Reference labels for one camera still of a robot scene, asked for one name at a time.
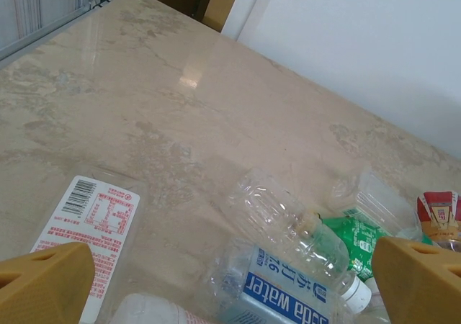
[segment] clear plastic container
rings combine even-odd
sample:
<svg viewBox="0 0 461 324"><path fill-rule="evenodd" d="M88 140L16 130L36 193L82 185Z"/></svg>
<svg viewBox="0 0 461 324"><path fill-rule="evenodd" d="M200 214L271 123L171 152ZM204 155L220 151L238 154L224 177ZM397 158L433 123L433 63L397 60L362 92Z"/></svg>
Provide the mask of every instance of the clear plastic container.
<svg viewBox="0 0 461 324"><path fill-rule="evenodd" d="M110 324L210 324L161 297L130 294L120 304Z"/></svg>
<svg viewBox="0 0 461 324"><path fill-rule="evenodd" d="M353 323L336 292L242 239L216 253L196 300L224 324Z"/></svg>
<svg viewBox="0 0 461 324"><path fill-rule="evenodd" d="M423 239L416 211L370 168L340 178L331 190L328 207L336 216L354 217L391 236Z"/></svg>
<svg viewBox="0 0 461 324"><path fill-rule="evenodd" d="M107 323L122 270L148 201L142 181L77 164L49 205L24 253L72 241L87 243L96 268L80 324Z"/></svg>
<svg viewBox="0 0 461 324"><path fill-rule="evenodd" d="M347 272L344 242L261 169L240 179L221 210L258 246L344 295L353 312L365 309L371 292Z"/></svg>
<svg viewBox="0 0 461 324"><path fill-rule="evenodd" d="M356 324L389 324L390 319L384 302L382 301L380 290L376 285L375 278L368 279L365 284L372 290L372 300L368 307L360 313L355 320Z"/></svg>

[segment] marble countertop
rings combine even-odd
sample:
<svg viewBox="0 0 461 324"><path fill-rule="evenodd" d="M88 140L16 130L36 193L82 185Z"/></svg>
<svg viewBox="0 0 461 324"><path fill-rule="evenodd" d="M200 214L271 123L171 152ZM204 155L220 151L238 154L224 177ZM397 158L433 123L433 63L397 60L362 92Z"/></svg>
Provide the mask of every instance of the marble countertop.
<svg viewBox="0 0 461 324"><path fill-rule="evenodd" d="M252 166L319 212L363 161L412 203L461 190L457 159L155 0L114 0L0 84L0 258L21 251L75 163L111 168L151 196L120 297L190 308L233 232L213 198Z"/></svg>

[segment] bottle cap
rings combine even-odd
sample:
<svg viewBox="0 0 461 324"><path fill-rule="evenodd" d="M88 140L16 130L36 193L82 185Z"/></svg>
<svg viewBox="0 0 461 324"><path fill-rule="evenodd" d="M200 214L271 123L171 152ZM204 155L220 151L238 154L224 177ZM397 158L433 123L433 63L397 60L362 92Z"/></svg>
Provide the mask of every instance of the bottle cap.
<svg viewBox="0 0 461 324"><path fill-rule="evenodd" d="M372 298L372 291L356 275L350 288L341 297L346 301L352 313L356 315L368 306Z"/></svg>
<svg viewBox="0 0 461 324"><path fill-rule="evenodd" d="M376 279L374 277L365 281L365 284L367 285L368 288L370 288L370 290L372 291L372 294L380 292L380 289L377 287Z"/></svg>

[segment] white wall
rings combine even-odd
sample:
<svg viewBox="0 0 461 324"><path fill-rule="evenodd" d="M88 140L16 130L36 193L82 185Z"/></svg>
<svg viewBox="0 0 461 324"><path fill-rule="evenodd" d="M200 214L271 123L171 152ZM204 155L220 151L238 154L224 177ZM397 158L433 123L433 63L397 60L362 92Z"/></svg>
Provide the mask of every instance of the white wall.
<svg viewBox="0 0 461 324"><path fill-rule="evenodd" d="M461 158L461 0L256 0L240 13L238 41Z"/></svg>

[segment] red and white package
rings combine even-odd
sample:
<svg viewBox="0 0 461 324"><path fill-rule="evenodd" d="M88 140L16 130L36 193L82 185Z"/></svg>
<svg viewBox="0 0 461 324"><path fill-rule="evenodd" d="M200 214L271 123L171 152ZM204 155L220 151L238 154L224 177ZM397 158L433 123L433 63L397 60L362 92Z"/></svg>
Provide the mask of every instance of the red and white package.
<svg viewBox="0 0 461 324"><path fill-rule="evenodd" d="M418 217L423 232L447 247L461 243L461 198L457 192L424 192L418 197Z"/></svg>

